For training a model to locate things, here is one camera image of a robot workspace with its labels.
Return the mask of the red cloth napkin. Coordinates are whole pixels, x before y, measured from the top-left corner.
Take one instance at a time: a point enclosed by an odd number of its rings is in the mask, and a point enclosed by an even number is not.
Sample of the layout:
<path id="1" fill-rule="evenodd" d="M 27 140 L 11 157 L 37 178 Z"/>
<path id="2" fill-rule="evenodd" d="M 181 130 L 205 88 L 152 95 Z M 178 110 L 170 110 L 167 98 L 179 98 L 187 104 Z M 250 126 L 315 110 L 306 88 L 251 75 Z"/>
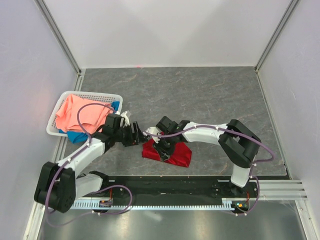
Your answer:
<path id="1" fill-rule="evenodd" d="M 142 157 L 155 160 L 158 162 L 167 163 L 170 165 L 188 168 L 191 159 L 192 159 L 192 151 L 187 147 L 183 142 L 179 142 L 175 145 L 175 150 L 173 155 L 170 156 L 167 160 L 161 160 L 159 153 L 153 147 L 155 141 L 150 139 L 148 142 L 142 145 Z"/>

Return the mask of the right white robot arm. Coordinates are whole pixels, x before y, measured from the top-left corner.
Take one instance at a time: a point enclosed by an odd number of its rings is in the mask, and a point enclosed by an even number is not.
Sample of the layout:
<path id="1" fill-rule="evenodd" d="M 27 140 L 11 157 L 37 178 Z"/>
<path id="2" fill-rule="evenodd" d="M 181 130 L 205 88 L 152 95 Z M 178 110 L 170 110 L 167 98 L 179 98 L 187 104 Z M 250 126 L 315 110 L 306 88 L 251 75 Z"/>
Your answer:
<path id="1" fill-rule="evenodd" d="M 153 147 L 165 162 L 174 155 L 180 143 L 200 142 L 220 146 L 233 163 L 229 191 L 235 197 L 247 191 L 252 162 L 261 140 L 239 120 L 226 124 L 199 124 L 189 120 L 180 123 L 164 116 L 156 126 L 146 130 L 154 140 Z"/>

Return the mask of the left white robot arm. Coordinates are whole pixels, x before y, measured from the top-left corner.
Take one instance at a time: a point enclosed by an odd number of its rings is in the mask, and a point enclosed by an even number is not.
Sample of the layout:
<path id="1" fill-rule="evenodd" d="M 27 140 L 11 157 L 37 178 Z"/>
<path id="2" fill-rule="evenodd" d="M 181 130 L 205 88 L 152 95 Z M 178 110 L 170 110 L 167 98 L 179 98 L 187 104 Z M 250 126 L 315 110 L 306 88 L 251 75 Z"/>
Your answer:
<path id="1" fill-rule="evenodd" d="M 75 200 L 85 195 L 94 192 L 99 197 L 106 196 L 110 191 L 107 175 L 93 171 L 81 176 L 81 172 L 116 143 L 131 147 L 147 141 L 136 121 L 130 122 L 124 114 L 111 114 L 75 152 L 42 166 L 33 197 L 35 202 L 65 213 Z"/>

